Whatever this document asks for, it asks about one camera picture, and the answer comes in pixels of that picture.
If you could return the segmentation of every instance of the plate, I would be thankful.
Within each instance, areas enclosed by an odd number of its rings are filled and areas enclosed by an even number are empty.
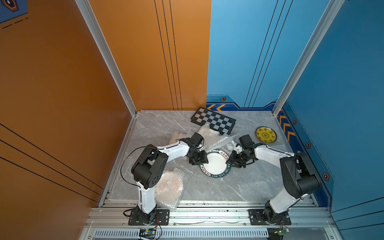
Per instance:
[[[277,140],[277,135],[274,130],[269,127],[259,127],[256,129],[256,137],[261,142],[272,143]]]
[[[201,171],[209,177],[224,177],[231,170],[231,164],[226,164],[228,154],[220,149],[207,152],[208,163],[200,164]]]

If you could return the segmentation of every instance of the black mounting plate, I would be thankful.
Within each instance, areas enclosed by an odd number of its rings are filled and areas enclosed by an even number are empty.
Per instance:
[[[280,224],[270,224],[265,221],[263,216],[264,209],[248,209],[249,220],[251,225],[268,225],[268,226],[280,226]],[[291,225],[291,219],[288,215],[288,212],[284,213],[283,218],[281,219],[284,225]]]
[[[169,223],[169,210],[167,209],[156,209],[156,217],[159,218],[159,225],[168,225]],[[128,225],[130,226],[148,226],[148,225],[156,225],[156,223],[152,222],[151,224],[147,224],[147,221],[143,219],[137,209],[131,211],[131,215],[129,217]]]

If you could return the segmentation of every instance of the orange chevron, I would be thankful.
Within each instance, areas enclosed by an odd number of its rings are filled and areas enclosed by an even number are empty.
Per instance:
[[[215,106],[216,104],[212,104],[211,106],[209,106],[209,108],[207,108],[208,110],[211,110],[211,107]]]
[[[224,106],[225,106],[225,104],[223,104],[223,105],[221,105],[220,107],[216,108],[216,110],[217,110],[217,111],[221,111],[220,108],[222,108],[222,107],[224,107]]]
[[[288,131],[288,136],[287,136],[288,142],[289,142],[289,136],[290,136],[290,135],[296,136],[296,134],[295,134],[294,132],[290,132],[290,131]]]
[[[288,123],[284,123],[283,125],[284,125],[283,131],[285,133],[285,127],[290,127],[291,125],[289,125]]]
[[[281,119],[282,119],[282,118],[285,118],[285,119],[286,119],[286,116],[283,116],[283,115],[280,116],[280,125],[281,125]]]

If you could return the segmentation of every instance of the wire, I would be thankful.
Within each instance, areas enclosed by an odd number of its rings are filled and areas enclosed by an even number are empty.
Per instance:
[[[174,222],[175,224],[179,224],[179,225],[192,225],[192,224],[198,224],[198,223],[204,223],[204,222],[213,222],[213,223],[221,223],[221,222],[225,222],[225,223],[239,223],[240,221],[237,221],[237,222],[226,222],[226,221],[220,221],[220,222],[214,222],[214,221],[202,221],[202,222],[194,222],[194,223],[177,223],[177,222]]]
[[[140,191],[140,199],[139,199],[139,203],[141,202],[141,187],[140,187],[139,185],[130,183],[130,182],[128,182],[127,180],[125,180],[125,178],[122,176],[122,172],[121,172],[121,171],[122,171],[122,167],[123,167],[125,161],[129,158],[129,156],[130,156],[134,151],[136,151],[136,150],[138,150],[138,149],[140,149],[140,148],[143,148],[143,147],[148,147],[148,146],[138,147],[138,148],[136,148],[135,150],[133,150],[133,151],[132,151],[130,154],[128,154],[128,156],[124,159],[124,161],[122,162],[121,167],[120,167],[120,176],[121,176],[121,178],[122,178],[126,183],[128,183],[128,184],[130,184],[130,185],[133,185],[133,186],[136,186],[136,187],[139,188],[139,191]]]
[[[131,215],[127,215],[127,214],[125,214],[125,213],[128,212],[128,211],[132,211],[132,210],[134,210],[134,209],[135,209],[135,207],[132,208],[132,209],[127,209],[127,210],[125,210],[124,212],[122,212],[122,214],[123,214],[124,216],[126,216],[126,217],[130,217]]]
[[[296,164],[297,164],[297,156],[296,156],[295,154],[292,156],[291,154],[289,154],[289,153],[287,153],[287,152],[282,152],[282,151],[279,151],[279,150],[277,150],[277,149],[273,149],[273,150],[275,150],[275,151],[277,151],[277,152],[281,152],[281,153],[287,154],[287,155],[289,155],[289,156],[291,156],[291,157],[295,157],[295,185],[296,185],[296,189],[297,189],[297,179],[296,179],[296,176],[297,176],[297,168],[296,168]]]
[[[159,218],[157,217],[157,222],[155,222],[154,220],[151,220],[151,219],[150,219],[150,221],[156,223],[156,224],[157,224],[156,227],[157,227],[157,226],[160,227],[160,230],[161,230],[161,232],[160,232],[160,236],[159,236],[157,239],[155,239],[155,240],[158,240],[158,239],[163,235],[163,229],[161,228],[161,225],[159,224]]]
[[[283,225],[284,225],[284,223],[283,223]],[[284,225],[286,228],[288,228],[288,231],[291,231],[290,229],[289,229],[289,227],[287,227],[286,225]]]

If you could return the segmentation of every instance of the white plate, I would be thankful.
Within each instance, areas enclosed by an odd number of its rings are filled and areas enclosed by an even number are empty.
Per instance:
[[[208,163],[200,164],[203,173],[210,177],[224,177],[231,170],[231,164],[225,162],[229,156],[222,150],[214,149],[207,152]]]

